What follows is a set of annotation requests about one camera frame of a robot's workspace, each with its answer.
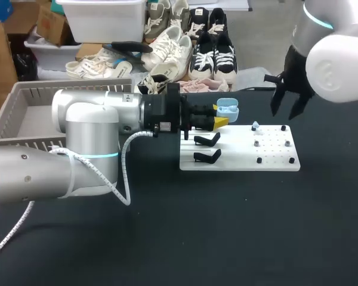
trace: shoelace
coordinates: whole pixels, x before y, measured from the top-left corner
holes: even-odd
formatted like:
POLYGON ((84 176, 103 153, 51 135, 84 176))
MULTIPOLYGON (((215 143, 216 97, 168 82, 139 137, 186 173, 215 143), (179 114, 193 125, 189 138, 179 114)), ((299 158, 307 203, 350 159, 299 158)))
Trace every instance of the shoelace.
POLYGON ((98 74, 103 74, 108 67, 112 67, 112 64, 105 61, 98 61, 96 63, 86 62, 83 63, 83 65, 85 67, 85 70, 87 70, 89 73, 92 73, 94 71, 98 74))
POLYGON ((171 41, 170 52, 167 55, 167 58, 164 61, 164 63, 168 63, 168 62, 172 62, 172 61, 177 63, 179 61, 179 59, 181 58, 183 49, 184 49, 183 46, 180 46, 178 43, 171 41))
POLYGON ((208 33, 212 35, 217 35, 216 32, 224 31, 224 24, 213 24, 212 27, 208 30, 208 33))
POLYGON ((201 52, 198 52, 196 54, 194 67, 199 66, 199 70, 202 70, 205 67, 206 64, 210 64, 211 65, 211 71, 213 71, 214 70, 213 56, 214 56, 213 51, 207 52, 206 54, 202 54, 201 52))
POLYGON ((199 35, 196 34, 197 31, 199 31, 200 29, 203 29, 204 28, 204 24, 195 24, 194 22, 192 22, 191 24, 191 28, 189 29, 188 32, 186 32, 186 35, 189 36, 189 37, 196 37, 198 38, 199 35))
POLYGON ((171 23, 171 26, 181 27, 181 20, 180 19, 171 19, 169 22, 171 23))
POLYGON ((168 82, 169 80, 165 80, 164 82, 155 82, 152 76, 148 74, 144 78, 142 85, 145 85, 149 89, 148 94, 158 94, 159 88, 166 85, 168 82))
POLYGON ((170 48, 172 47, 173 40, 171 40, 167 34, 165 34, 159 42, 156 43, 153 53, 165 60, 169 54, 170 48))
POLYGON ((90 61, 107 61, 109 58, 115 58, 115 53, 110 52, 109 50, 107 50, 105 48, 102 48, 95 55, 86 55, 83 58, 81 58, 79 61, 82 61, 84 59, 87 59, 90 61))
POLYGON ((152 20, 151 18, 148 19, 147 24, 144 25, 143 33, 148 34, 151 32, 151 28, 154 25, 158 25, 162 21, 162 18, 158 18, 155 20, 152 20))
POLYGON ((233 66, 233 58, 234 58, 234 50, 231 46, 229 46, 231 52, 222 53, 219 51, 215 51, 216 65, 224 66, 226 64, 233 66))

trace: black clip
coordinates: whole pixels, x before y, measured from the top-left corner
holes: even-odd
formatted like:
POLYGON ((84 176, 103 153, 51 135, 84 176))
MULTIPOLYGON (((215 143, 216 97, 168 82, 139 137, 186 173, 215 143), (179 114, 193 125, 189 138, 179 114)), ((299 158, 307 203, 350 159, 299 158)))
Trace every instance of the black clip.
POLYGON ((193 138, 195 145, 196 143, 199 143, 204 146, 213 147, 216 145, 217 141, 220 139, 220 132, 217 132, 215 136, 212 139, 207 139, 201 136, 195 136, 193 138))
POLYGON ((195 159, 195 162, 199 161, 208 164, 215 164, 220 156, 221 156, 221 149, 216 150, 215 154, 212 156, 203 153, 193 153, 193 158, 195 159))

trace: black and white sneaker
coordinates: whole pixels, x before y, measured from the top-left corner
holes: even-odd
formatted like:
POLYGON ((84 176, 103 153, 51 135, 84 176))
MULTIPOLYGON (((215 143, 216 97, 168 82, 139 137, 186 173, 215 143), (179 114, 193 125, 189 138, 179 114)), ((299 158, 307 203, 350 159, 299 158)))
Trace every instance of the black and white sneaker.
POLYGON ((208 10, 202 7, 190 10, 189 29, 186 32, 194 45, 203 32, 208 30, 208 10))
POLYGON ((223 9, 215 8, 211 16, 209 16, 209 30, 208 33, 216 40, 220 34, 227 33, 227 15, 224 13, 223 9))
POLYGON ((237 76, 237 62, 234 47, 226 33, 220 34, 215 44, 214 80, 225 79, 233 84, 237 76))
POLYGON ((200 35, 192 52, 189 77, 195 79, 212 79, 214 71, 214 46, 209 33, 200 35))
POLYGON ((170 80, 163 74, 156 74, 152 76, 148 74, 137 86, 134 88, 136 94, 159 94, 161 93, 170 80))

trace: white cable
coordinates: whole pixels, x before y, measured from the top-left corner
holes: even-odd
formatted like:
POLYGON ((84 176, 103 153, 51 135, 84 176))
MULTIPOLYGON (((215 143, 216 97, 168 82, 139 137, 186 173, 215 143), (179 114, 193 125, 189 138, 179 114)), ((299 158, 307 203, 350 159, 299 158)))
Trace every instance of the white cable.
POLYGON ((129 206, 131 203, 131 197, 130 197, 130 188, 129 188, 128 178, 127 178, 127 171, 126 171, 126 152, 127 152, 127 148, 129 146, 130 142, 132 140, 134 140, 136 137, 140 137, 140 136, 152 137, 153 134, 151 132, 147 132, 147 131, 137 132, 137 133, 131 135, 125 141, 124 147, 122 149, 121 166, 122 166, 122 175, 124 177, 124 183, 125 183, 126 198, 123 197, 123 195, 121 195, 121 193, 116 189, 116 187, 87 158, 82 157, 81 155, 79 155, 73 151, 70 151, 67 148, 57 148, 57 149, 51 150, 50 152, 54 153, 54 154, 63 153, 63 154, 74 156, 75 159, 80 161, 82 164, 86 165, 86 167, 88 167, 95 174, 97 174, 97 176, 100 177, 100 179, 109 187, 109 189, 112 190, 112 192, 118 197, 118 199, 121 202, 123 202, 126 206, 129 206))
POLYGON ((30 201, 25 212, 21 216, 21 218, 18 220, 18 222, 15 224, 13 229, 10 231, 9 234, 0 242, 0 250, 6 245, 6 243, 11 239, 11 237, 15 234, 15 232, 21 227, 27 216, 29 215, 30 211, 32 210, 32 207, 34 205, 34 201, 30 201))
MULTIPOLYGON (((134 140, 136 137, 140 137, 140 136, 152 137, 153 134, 151 132, 147 132, 147 131, 137 132, 137 133, 131 135, 126 140, 126 142, 124 143, 124 147, 122 149, 121 165, 122 165, 122 174, 123 174, 124 182, 125 182, 126 198, 124 198, 118 192, 118 190, 115 188, 115 186, 88 159, 82 157, 81 155, 79 155, 77 153, 74 153, 73 151, 70 151, 67 148, 56 148, 56 149, 51 150, 50 153, 52 153, 52 154, 63 153, 63 154, 67 154, 69 157, 73 156, 75 159, 77 159, 78 161, 80 161, 81 163, 83 163, 84 165, 89 167, 93 172, 95 172, 104 181, 104 183, 113 191, 113 193, 118 197, 118 199, 120 199, 121 202, 123 202, 126 206, 128 206, 131 203, 131 198, 130 198, 129 183, 128 183, 128 179, 127 179, 127 171, 126 171, 126 152, 127 152, 127 148, 129 146, 129 144, 131 143, 131 141, 134 140)), ((15 224, 15 226, 10 231, 10 233, 7 234, 7 236, 0 242, 0 250, 4 247, 4 245, 6 245, 6 243, 11 239, 11 237, 16 233, 16 231, 21 227, 21 225, 23 224, 25 219, 28 217, 30 211, 32 210, 34 203, 35 203, 34 201, 29 202, 29 204, 28 204, 25 212, 21 216, 21 218, 15 224)))

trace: yellow part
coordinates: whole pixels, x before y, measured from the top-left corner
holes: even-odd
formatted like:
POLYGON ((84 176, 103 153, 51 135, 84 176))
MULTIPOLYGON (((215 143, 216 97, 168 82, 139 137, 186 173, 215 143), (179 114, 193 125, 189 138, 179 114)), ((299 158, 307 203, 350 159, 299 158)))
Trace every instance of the yellow part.
POLYGON ((229 118, 226 117, 214 117, 215 123, 214 123, 214 130, 223 127, 225 125, 228 125, 229 118))

